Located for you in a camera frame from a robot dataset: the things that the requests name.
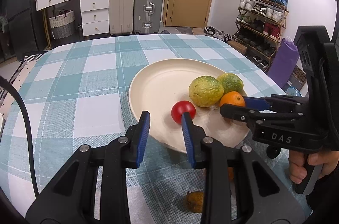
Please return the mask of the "red cherry tomato front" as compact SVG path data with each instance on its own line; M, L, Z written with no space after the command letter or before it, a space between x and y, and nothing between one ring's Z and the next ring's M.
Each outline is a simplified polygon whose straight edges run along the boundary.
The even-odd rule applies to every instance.
M171 117L177 123L182 123L182 115L184 113L189 113L191 119L195 118L196 115L196 108L194 105L189 101L179 101L174 104L171 109Z

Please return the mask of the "orange tangerine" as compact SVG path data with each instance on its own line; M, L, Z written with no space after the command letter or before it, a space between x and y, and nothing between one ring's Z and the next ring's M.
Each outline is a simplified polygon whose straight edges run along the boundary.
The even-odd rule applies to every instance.
M243 96L237 91L230 91L229 93L225 94L220 100L220 107L223 105L234 105L245 107L245 99Z
M232 167L228 167L228 178L230 182L234 181L234 171Z

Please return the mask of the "green guava fruit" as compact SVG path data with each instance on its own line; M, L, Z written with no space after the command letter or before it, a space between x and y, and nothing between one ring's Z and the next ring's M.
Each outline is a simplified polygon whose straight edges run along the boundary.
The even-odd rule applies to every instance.
M244 89L243 81L233 73L223 73L217 77L217 80L222 84L224 88L224 94L232 91L242 93Z

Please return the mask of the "yellow-green guava fruit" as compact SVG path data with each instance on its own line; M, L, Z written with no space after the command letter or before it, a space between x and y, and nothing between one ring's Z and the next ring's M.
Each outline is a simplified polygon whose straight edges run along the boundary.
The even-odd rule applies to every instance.
M216 104L224 95L222 84L212 76L200 76L189 85L189 97L193 104L207 108Z

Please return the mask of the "brown longan front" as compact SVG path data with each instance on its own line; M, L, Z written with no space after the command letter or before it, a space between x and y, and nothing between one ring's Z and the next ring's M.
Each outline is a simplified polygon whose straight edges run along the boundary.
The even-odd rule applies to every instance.
M204 192L194 191L186 194L186 207L193 213L202 213Z

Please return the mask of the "cream round plate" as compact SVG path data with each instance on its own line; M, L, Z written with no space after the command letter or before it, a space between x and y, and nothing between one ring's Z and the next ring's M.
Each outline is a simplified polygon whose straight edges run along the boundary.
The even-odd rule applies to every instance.
M147 65L133 78L129 88L129 104L138 118L143 111L151 115L149 134L169 149L184 153L181 117L191 114L193 123L207 136L228 147L235 147L249 133L246 124L226 119L218 104L198 107L189 97L189 85L201 76L218 77L224 72L208 63L190 59L167 59Z

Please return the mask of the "purple bag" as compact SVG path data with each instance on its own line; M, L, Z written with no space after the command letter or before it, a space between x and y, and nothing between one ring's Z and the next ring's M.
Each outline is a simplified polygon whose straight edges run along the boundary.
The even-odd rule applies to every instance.
M299 59L297 46L290 37L283 38L280 48L268 69L268 76L280 87L283 88L288 82Z

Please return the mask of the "teal checkered tablecloth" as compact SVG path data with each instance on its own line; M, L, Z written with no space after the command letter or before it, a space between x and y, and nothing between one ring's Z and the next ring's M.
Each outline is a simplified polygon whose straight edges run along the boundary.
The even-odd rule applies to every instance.
M132 79L148 64L175 58L235 73L251 97L282 93L242 54L208 36L109 37L57 47L39 59L19 90L31 123L39 189L79 146L104 146L124 135L136 122L128 102ZM203 189L204 173L192 169L185 154L148 138L143 163L126 177L132 223L199 223L183 198Z

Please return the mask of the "wooden shoe rack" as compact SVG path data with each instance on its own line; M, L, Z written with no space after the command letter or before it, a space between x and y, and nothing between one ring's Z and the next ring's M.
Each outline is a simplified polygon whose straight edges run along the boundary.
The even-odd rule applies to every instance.
M288 0L240 0L233 39L244 46L245 56L267 72L286 28Z

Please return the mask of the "silver aluminium suitcase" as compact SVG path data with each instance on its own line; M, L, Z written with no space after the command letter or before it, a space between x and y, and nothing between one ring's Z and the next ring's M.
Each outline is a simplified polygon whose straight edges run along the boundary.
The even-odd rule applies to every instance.
M135 34L158 34L163 0L135 0L133 31Z

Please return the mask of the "woven laundry basket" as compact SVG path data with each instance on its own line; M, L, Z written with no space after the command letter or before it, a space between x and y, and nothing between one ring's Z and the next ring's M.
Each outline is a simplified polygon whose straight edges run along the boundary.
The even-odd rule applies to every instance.
M55 40L69 37L75 33L74 10L61 10L56 16L49 18L52 36Z

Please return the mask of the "white drawer desk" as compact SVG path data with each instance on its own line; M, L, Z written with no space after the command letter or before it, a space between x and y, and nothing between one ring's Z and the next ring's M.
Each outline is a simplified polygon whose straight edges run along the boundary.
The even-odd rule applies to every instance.
M35 3L36 10L48 19L47 24L59 11L74 10L75 30L79 29L84 37L109 33L109 0L35 0Z

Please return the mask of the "beige hard suitcase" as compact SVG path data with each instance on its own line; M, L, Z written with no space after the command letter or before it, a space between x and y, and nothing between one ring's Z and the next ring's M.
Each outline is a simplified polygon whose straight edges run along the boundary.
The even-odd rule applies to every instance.
M134 0L109 0L110 34L132 34L133 14Z

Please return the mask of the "black refrigerator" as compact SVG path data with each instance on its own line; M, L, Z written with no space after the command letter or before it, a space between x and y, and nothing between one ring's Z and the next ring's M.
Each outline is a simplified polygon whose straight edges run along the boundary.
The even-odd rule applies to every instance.
M47 46L43 14L36 10L36 0L7 0L9 34L15 56L22 60L29 52Z

